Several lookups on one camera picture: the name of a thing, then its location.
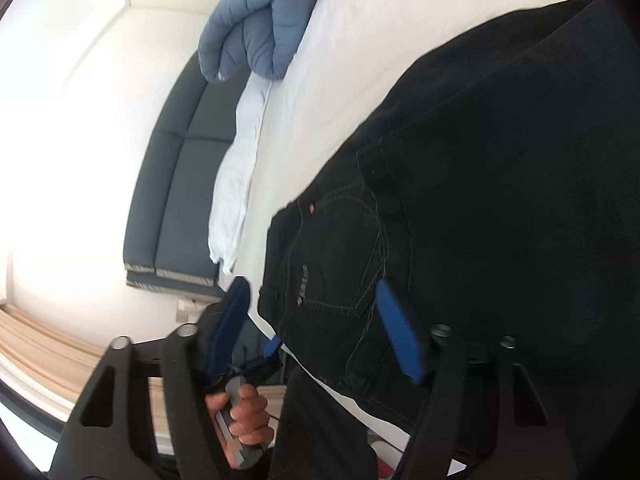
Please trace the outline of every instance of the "white bed sheet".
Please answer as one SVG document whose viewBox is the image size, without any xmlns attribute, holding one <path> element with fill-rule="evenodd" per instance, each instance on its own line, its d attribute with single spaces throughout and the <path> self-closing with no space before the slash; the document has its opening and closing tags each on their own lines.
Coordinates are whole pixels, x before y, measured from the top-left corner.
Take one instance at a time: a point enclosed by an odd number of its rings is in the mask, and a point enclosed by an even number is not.
<svg viewBox="0 0 640 480">
<path fill-rule="evenodd" d="M 242 225 L 249 204 L 262 119 L 273 83 L 249 76 L 236 107 L 236 137 L 222 159 L 209 215 L 209 257 L 231 274 L 238 257 Z"/>
<path fill-rule="evenodd" d="M 496 16 L 564 0 L 318 0 L 298 54 L 274 84 L 262 123 L 236 276 L 252 286 L 258 316 L 266 234 L 274 213 L 295 199 L 422 54 Z M 222 276 L 223 288 L 232 281 Z M 408 435 L 325 389 L 354 416 L 404 449 Z"/>
</svg>

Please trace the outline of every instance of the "wall socket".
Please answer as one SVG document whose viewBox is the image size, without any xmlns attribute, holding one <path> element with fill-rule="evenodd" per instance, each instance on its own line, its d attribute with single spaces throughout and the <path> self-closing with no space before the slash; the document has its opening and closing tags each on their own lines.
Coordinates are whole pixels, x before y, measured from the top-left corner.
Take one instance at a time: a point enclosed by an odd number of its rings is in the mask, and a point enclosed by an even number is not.
<svg viewBox="0 0 640 480">
<path fill-rule="evenodd" d="M 178 323 L 195 323 L 209 303 L 206 301 L 178 298 L 175 320 Z"/>
</svg>

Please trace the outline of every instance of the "folded blue comforter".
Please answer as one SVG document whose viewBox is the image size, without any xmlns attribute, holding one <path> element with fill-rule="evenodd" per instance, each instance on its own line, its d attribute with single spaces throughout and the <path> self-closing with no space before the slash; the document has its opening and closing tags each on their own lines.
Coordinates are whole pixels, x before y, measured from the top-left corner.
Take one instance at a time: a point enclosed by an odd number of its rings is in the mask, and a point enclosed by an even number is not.
<svg viewBox="0 0 640 480">
<path fill-rule="evenodd" d="M 202 74 L 225 80 L 249 64 L 258 75 L 284 78 L 316 0 L 220 0 L 198 45 Z"/>
</svg>

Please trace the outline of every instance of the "mattress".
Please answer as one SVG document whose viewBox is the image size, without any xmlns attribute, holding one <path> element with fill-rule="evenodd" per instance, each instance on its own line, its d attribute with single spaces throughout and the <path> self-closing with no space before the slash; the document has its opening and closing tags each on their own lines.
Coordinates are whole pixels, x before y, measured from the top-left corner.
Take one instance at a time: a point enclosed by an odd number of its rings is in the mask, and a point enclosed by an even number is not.
<svg viewBox="0 0 640 480">
<path fill-rule="evenodd" d="M 311 183 L 422 54 L 496 16 L 560 1 L 318 0 L 286 77 L 271 89 L 233 270 L 251 283 L 250 315 L 265 335 L 272 337 L 273 329 L 260 318 L 256 304 L 274 213 Z M 231 281 L 222 276 L 220 285 L 225 288 Z M 404 449 L 404 431 L 328 391 L 377 434 Z"/>
</svg>

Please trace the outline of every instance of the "hand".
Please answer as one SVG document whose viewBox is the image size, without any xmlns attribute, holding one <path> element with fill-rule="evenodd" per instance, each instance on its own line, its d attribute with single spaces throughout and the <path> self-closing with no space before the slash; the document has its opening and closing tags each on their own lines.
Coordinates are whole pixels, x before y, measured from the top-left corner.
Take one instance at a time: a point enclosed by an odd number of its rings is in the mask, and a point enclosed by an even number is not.
<svg viewBox="0 0 640 480">
<path fill-rule="evenodd" d="M 258 394 L 258 390 L 251 384 L 243 384 L 238 391 L 242 402 L 231 409 L 231 418 L 235 421 L 229 426 L 233 436 L 238 437 L 242 444 L 260 444 L 268 446 L 273 440 L 273 429 L 269 427 L 269 413 L 266 411 L 267 399 Z M 226 459 L 232 469 L 238 469 L 233 453 L 226 446 L 226 440 L 216 421 L 216 413 L 229 402 L 227 394 L 210 394 L 205 397 L 209 415 L 216 428 L 216 434 L 225 451 Z"/>
</svg>

